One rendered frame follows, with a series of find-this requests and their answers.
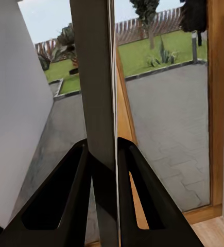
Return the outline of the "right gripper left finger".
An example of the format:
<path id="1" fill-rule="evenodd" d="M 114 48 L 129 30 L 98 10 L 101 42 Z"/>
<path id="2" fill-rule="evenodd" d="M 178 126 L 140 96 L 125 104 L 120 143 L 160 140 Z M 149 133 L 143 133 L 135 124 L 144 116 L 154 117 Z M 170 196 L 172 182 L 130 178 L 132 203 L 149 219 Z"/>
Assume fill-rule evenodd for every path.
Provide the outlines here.
<path id="1" fill-rule="evenodd" d="M 0 235 L 0 247 L 84 247 L 91 189 L 88 140 L 81 140 Z"/>

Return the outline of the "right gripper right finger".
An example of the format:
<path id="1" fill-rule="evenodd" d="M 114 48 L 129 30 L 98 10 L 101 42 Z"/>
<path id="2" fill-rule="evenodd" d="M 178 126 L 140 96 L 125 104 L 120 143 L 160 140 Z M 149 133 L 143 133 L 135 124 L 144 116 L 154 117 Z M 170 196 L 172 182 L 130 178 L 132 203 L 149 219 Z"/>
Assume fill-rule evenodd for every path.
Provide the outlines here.
<path id="1" fill-rule="evenodd" d="M 131 172 L 149 230 L 137 226 Z M 118 137 L 121 247 L 204 247 L 138 147 Z"/>

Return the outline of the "poster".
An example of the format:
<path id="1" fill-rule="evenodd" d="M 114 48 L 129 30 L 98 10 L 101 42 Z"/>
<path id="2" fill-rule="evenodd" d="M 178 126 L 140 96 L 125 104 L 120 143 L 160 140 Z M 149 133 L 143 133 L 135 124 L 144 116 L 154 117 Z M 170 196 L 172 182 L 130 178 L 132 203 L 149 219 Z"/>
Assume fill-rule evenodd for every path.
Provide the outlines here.
<path id="1" fill-rule="evenodd" d="M 114 0 L 70 0 L 101 247 L 119 247 Z"/>

